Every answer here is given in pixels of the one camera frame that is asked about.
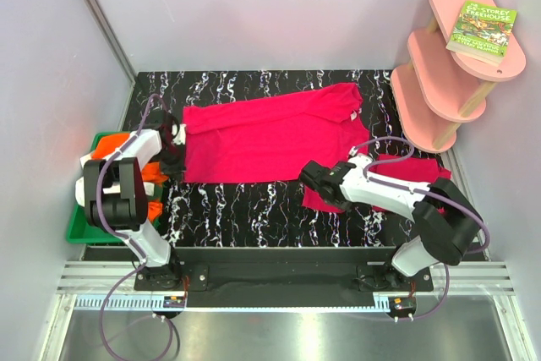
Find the black marble table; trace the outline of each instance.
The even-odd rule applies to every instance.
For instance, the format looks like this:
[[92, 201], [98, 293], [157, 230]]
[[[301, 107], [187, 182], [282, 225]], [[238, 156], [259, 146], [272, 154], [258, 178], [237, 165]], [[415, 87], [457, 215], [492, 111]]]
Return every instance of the black marble table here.
[[[148, 97], [163, 96], [182, 118], [184, 106], [205, 107], [355, 82], [363, 97], [361, 120], [372, 137], [403, 136], [390, 71], [239, 71], [140, 73], [123, 129], [135, 129]], [[405, 155], [397, 142], [371, 145], [369, 154]], [[421, 151], [415, 156], [429, 157]], [[355, 205], [333, 214], [302, 207], [299, 182], [204, 184], [168, 181], [160, 218], [162, 236], [178, 247], [358, 247], [396, 245], [414, 237], [396, 214]]]

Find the wall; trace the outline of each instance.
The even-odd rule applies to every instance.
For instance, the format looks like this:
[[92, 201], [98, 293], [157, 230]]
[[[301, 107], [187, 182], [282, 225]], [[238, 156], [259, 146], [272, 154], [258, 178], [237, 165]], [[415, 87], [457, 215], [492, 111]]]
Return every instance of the wall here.
[[138, 71], [394, 68], [428, 0], [100, 0]]
[[0, 2], [2, 359], [36, 359], [63, 264], [78, 158], [130, 84], [83, 0]]
[[513, 32], [525, 71], [496, 86], [486, 113], [459, 130], [457, 154], [473, 198], [493, 236], [490, 253], [510, 270], [530, 337], [541, 356], [541, 0], [495, 0], [518, 10]]

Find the shelf tier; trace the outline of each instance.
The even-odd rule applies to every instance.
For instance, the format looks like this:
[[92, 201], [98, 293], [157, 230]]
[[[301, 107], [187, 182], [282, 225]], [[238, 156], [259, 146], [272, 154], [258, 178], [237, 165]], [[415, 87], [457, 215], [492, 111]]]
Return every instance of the shelf tier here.
[[[430, 7], [434, 12], [434, 16], [445, 38], [445, 43], [449, 41], [458, 14], [460, 14], [462, 6], [466, 1], [467, 0], [429, 0]], [[495, 6], [494, 0], [473, 1], [489, 6]], [[511, 34], [509, 39], [507, 54], [502, 63], [497, 67], [456, 52], [451, 52], [451, 56], [455, 62], [469, 74], [491, 82], [511, 80], [519, 75], [526, 67], [526, 57], [513, 34]]]
[[478, 90], [478, 79], [461, 69], [445, 49], [439, 31], [415, 30], [407, 39], [424, 101], [438, 116], [456, 123], [467, 123], [481, 116], [486, 108], [483, 99], [469, 116], [461, 115], [462, 108]]
[[407, 65], [397, 67], [391, 74], [391, 86], [406, 138], [423, 151], [449, 150], [455, 144], [460, 124], [432, 112], [424, 102], [414, 69]]

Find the book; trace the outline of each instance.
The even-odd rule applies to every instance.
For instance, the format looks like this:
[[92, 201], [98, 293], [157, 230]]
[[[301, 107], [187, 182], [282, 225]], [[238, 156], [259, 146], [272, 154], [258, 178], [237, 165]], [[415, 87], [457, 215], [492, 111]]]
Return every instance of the book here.
[[516, 10], [467, 0], [447, 49], [498, 66], [507, 53], [515, 19]]

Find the metal floor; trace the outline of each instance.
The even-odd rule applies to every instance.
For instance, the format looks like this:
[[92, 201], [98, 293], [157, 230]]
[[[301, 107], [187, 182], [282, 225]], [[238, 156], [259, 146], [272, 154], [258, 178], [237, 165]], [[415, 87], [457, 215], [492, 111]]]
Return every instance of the metal floor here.
[[[419, 313], [435, 298], [419, 298]], [[143, 312], [106, 313], [106, 335], [122, 331]], [[427, 320], [395, 325], [384, 315], [189, 313], [173, 320], [182, 340], [173, 358], [190, 361], [320, 361], [404, 359], [510, 360], [490, 297], [452, 297]], [[112, 342], [129, 360], [156, 357], [166, 346], [167, 328], [145, 320]], [[98, 312], [75, 311], [63, 361], [111, 359], [101, 346]]]

